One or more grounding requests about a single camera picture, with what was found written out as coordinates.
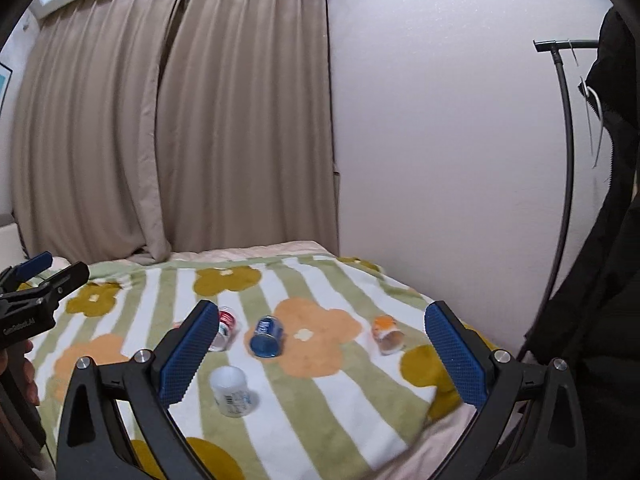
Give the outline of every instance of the blue can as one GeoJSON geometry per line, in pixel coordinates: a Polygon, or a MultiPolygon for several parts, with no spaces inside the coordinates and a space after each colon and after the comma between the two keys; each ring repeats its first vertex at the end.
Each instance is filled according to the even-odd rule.
{"type": "Polygon", "coordinates": [[[249,341],[249,347],[256,357],[276,357],[282,351],[282,336],[284,327],[273,316],[260,318],[255,326],[254,336],[249,341]]]}

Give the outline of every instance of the green stripe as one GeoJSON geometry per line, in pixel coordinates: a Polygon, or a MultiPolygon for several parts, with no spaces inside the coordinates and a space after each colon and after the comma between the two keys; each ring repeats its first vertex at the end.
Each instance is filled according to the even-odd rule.
{"type": "Polygon", "coordinates": [[[62,312],[60,314],[60,317],[56,321],[55,327],[47,332],[44,341],[38,347],[38,349],[36,350],[36,354],[31,360],[31,362],[33,363],[33,367],[36,370],[42,366],[44,359],[46,359],[47,356],[56,349],[58,340],[66,330],[66,327],[69,326],[72,317],[72,315],[67,314],[66,312],[62,312]]]}
{"type": "MultiPolygon", "coordinates": [[[[299,295],[308,294],[306,297],[313,299],[301,272],[287,266],[280,273],[290,283],[292,290],[297,290],[299,295]]],[[[360,387],[382,419],[398,432],[407,445],[413,444],[424,427],[429,403],[416,396],[409,388],[396,383],[373,364],[367,351],[355,341],[342,346],[342,357],[342,370],[360,387]]]]}
{"type": "Polygon", "coordinates": [[[217,269],[231,269],[239,266],[251,266],[255,264],[270,264],[272,262],[279,262],[286,256],[268,256],[266,258],[249,258],[242,261],[232,262],[185,262],[181,260],[175,260],[172,262],[163,262],[162,264],[154,264],[152,266],[142,266],[140,264],[123,264],[119,262],[103,262],[99,264],[91,265],[91,279],[105,279],[114,280],[123,276],[129,276],[137,274],[138,272],[144,273],[146,270],[151,269],[211,269],[215,267],[217,269]]]}
{"type": "MultiPolygon", "coordinates": [[[[347,300],[356,313],[372,323],[378,316],[385,316],[386,312],[380,308],[367,296],[359,286],[347,276],[338,264],[333,260],[307,260],[305,265],[317,267],[322,270],[331,286],[347,300]]],[[[404,333],[404,341],[407,349],[428,344],[427,336],[420,330],[396,320],[398,328],[404,333]]]]}
{"type": "Polygon", "coordinates": [[[378,283],[384,293],[394,300],[402,301],[402,303],[417,308],[424,312],[427,308],[427,301],[417,292],[408,290],[407,288],[401,288],[399,286],[389,285],[384,279],[379,278],[378,283]]]}
{"type": "Polygon", "coordinates": [[[136,317],[136,312],[140,307],[140,299],[146,286],[146,274],[144,272],[135,272],[130,276],[130,289],[127,293],[127,297],[124,300],[122,312],[120,317],[116,321],[112,334],[118,335],[121,338],[126,338],[131,325],[136,317]]]}
{"type": "MultiPolygon", "coordinates": [[[[212,296],[206,299],[215,303],[216,298],[216,296],[212,296]]],[[[209,352],[198,369],[196,380],[200,397],[200,422],[203,438],[229,453],[238,462],[245,478],[267,480],[269,476],[251,444],[244,420],[222,415],[213,397],[209,376],[216,368],[228,364],[229,359],[226,352],[209,352]]]]}
{"type": "MultiPolygon", "coordinates": [[[[315,301],[300,273],[281,262],[269,264],[268,269],[276,272],[290,298],[315,301]]],[[[240,297],[249,325],[271,314],[260,287],[244,290],[240,297]]],[[[370,474],[369,465],[335,418],[316,383],[287,375],[277,362],[263,365],[271,388],[318,474],[332,480],[370,474]]]]}
{"type": "Polygon", "coordinates": [[[60,406],[56,405],[58,402],[54,400],[53,393],[58,386],[58,380],[55,377],[47,379],[47,384],[44,389],[44,399],[40,403],[38,412],[40,413],[40,419],[42,421],[42,427],[47,434],[47,445],[51,450],[53,459],[56,457],[56,449],[58,446],[58,434],[56,432],[56,426],[58,425],[58,415],[60,414],[60,406]]]}
{"type": "Polygon", "coordinates": [[[155,348],[173,326],[177,277],[176,269],[163,269],[160,274],[158,298],[146,338],[146,348],[155,348]]]}
{"type": "MultiPolygon", "coordinates": [[[[83,314],[73,314],[73,316],[83,316],[83,314]]],[[[85,344],[91,341],[92,336],[94,335],[95,329],[100,323],[100,317],[86,317],[82,322],[82,326],[78,333],[74,337],[73,341],[67,348],[71,348],[75,345],[85,344]]],[[[53,386],[58,384],[58,381],[55,380],[54,377],[49,378],[47,380],[47,386],[45,388],[45,397],[42,399],[40,404],[40,413],[47,413],[47,419],[50,423],[51,433],[55,431],[55,428],[58,424],[58,417],[60,416],[60,412],[62,411],[62,404],[53,396],[53,386]]],[[[55,442],[56,439],[52,434],[51,437],[55,442]]]]}
{"type": "MultiPolygon", "coordinates": [[[[116,327],[112,331],[113,333],[123,338],[124,336],[126,336],[127,332],[129,331],[130,325],[133,322],[133,317],[135,316],[138,305],[140,304],[140,297],[142,296],[142,291],[145,288],[145,283],[146,276],[144,274],[137,275],[136,279],[132,278],[130,285],[131,289],[127,291],[127,297],[124,300],[122,313],[120,314],[120,318],[118,318],[118,321],[116,322],[116,327]]],[[[38,348],[36,358],[34,359],[34,366],[36,366],[36,369],[42,365],[46,356],[55,350],[57,339],[60,337],[64,329],[68,326],[73,316],[82,316],[82,314],[67,314],[66,312],[64,312],[56,327],[47,334],[47,338],[40,346],[40,348],[38,348]],[[49,335],[54,335],[55,340],[50,341],[49,335]]],[[[95,329],[101,319],[102,317],[86,318],[82,322],[80,330],[78,331],[68,348],[75,344],[88,342],[95,333],[95,329]]],[[[44,398],[42,398],[42,403],[39,409],[40,415],[43,420],[43,426],[47,432],[47,442],[50,446],[52,446],[52,450],[56,446],[56,426],[58,424],[60,411],[62,410],[62,405],[54,397],[54,391],[57,387],[57,384],[58,380],[53,376],[47,380],[44,391],[44,398]]]]}

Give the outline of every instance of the white wall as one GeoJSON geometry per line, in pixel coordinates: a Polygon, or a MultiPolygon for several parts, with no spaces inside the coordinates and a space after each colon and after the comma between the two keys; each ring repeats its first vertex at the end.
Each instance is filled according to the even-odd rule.
{"type": "Polygon", "coordinates": [[[9,40],[0,52],[0,62],[14,72],[0,110],[0,215],[11,212],[10,149],[14,124],[14,108],[18,90],[27,65],[27,58],[39,32],[38,22],[27,10],[15,26],[9,40]]]}
{"type": "MultiPolygon", "coordinates": [[[[517,349],[562,211],[564,124],[549,54],[598,37],[608,0],[329,0],[342,254],[384,266],[517,349]]],[[[595,52],[580,52],[586,74],[595,52]]],[[[577,182],[564,274],[607,190],[578,71],[577,182]]]]}

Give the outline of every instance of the striped blanket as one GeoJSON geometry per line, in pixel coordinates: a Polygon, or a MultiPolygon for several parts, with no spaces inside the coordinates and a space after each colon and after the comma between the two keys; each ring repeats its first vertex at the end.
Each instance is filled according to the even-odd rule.
{"type": "MultiPolygon", "coordinates": [[[[239,330],[227,351],[207,354],[170,413],[215,477],[371,474],[425,428],[436,395],[430,368],[441,367],[422,329],[431,300],[373,267],[328,254],[91,266],[90,282],[56,311],[56,327],[34,340],[40,413],[51,443],[76,359],[91,355],[104,364],[152,349],[207,298],[231,308],[239,330]],[[284,351],[259,360],[248,351],[248,336],[271,314],[283,322],[284,351]],[[398,321],[404,351],[380,355],[370,324],[383,314],[398,321]],[[225,417],[216,407],[209,376],[222,365],[244,370],[257,396],[257,407],[243,418],[225,417]]],[[[163,478],[129,408],[120,407],[143,466],[163,478]]]]}

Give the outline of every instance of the blue gripper pad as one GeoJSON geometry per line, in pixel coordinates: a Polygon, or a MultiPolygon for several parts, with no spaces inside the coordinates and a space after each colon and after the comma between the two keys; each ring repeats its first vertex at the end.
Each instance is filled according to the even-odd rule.
{"type": "Polygon", "coordinates": [[[487,398],[484,368],[437,303],[424,311],[424,329],[462,400],[480,410],[487,398]]]}
{"type": "Polygon", "coordinates": [[[26,283],[44,270],[49,269],[53,264],[53,256],[49,251],[34,256],[31,260],[15,266],[15,277],[19,282],[26,283]]]}
{"type": "Polygon", "coordinates": [[[156,347],[158,397],[165,409],[184,397],[219,326],[216,304],[200,300],[180,328],[170,330],[156,347]]]}

